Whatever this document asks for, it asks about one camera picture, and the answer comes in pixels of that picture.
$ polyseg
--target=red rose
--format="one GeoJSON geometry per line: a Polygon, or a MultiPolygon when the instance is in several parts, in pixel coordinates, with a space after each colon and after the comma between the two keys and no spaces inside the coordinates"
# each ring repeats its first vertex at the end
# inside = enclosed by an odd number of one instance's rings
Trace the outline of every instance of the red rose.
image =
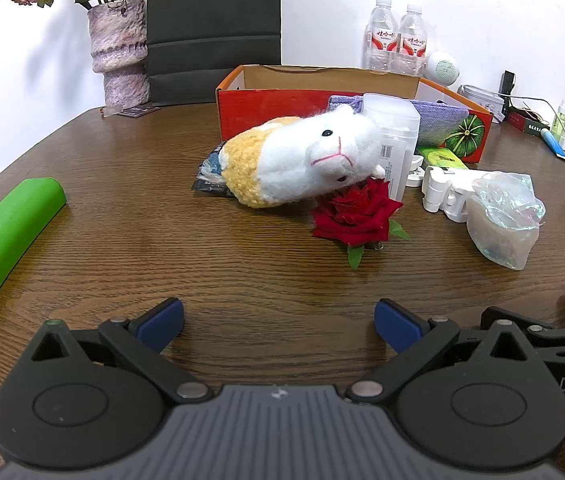
{"type": "Polygon", "coordinates": [[[368,178],[317,198],[311,211],[313,236],[340,240],[351,247],[389,240],[389,217],[402,202],[389,198],[389,183],[368,178]]]}

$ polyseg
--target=translucent plastic bag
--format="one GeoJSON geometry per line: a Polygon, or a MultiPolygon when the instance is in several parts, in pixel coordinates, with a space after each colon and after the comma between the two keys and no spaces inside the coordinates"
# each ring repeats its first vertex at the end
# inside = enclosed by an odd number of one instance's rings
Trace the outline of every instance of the translucent plastic bag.
{"type": "Polygon", "coordinates": [[[540,231],[545,205],[533,193],[531,177],[494,171],[473,181],[467,200],[467,230],[486,258],[522,270],[540,231]]]}

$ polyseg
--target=red and white label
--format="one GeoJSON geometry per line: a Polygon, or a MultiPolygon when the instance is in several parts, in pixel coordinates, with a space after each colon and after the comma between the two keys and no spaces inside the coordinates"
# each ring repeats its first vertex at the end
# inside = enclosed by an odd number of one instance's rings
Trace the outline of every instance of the red and white label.
{"type": "Polygon", "coordinates": [[[401,54],[407,56],[424,57],[424,51],[427,50],[427,39],[422,36],[402,36],[401,54]]]}
{"type": "Polygon", "coordinates": [[[397,51],[397,34],[390,28],[374,27],[371,35],[371,48],[378,50],[397,51]]]}

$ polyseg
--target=pink textured vase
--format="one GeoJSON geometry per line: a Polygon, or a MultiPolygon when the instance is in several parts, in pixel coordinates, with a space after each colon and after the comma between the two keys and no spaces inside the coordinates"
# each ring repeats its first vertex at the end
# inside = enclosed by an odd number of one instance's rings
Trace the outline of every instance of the pink textured vase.
{"type": "Polygon", "coordinates": [[[89,9],[94,72],[104,74],[104,103],[123,108],[149,101],[144,0],[117,0],[89,9]]]}

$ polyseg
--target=blue gripper pad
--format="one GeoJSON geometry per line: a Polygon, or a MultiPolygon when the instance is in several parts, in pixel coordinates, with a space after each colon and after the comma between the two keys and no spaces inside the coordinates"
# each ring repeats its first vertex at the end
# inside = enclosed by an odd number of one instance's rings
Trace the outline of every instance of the blue gripper pad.
{"type": "Polygon", "coordinates": [[[184,326],[184,305],[168,298],[147,313],[130,322],[129,332],[149,348],[160,352],[178,336],[184,326]]]}
{"type": "Polygon", "coordinates": [[[378,335],[398,353],[429,331],[427,322],[390,300],[377,302],[373,320],[378,335]]]}

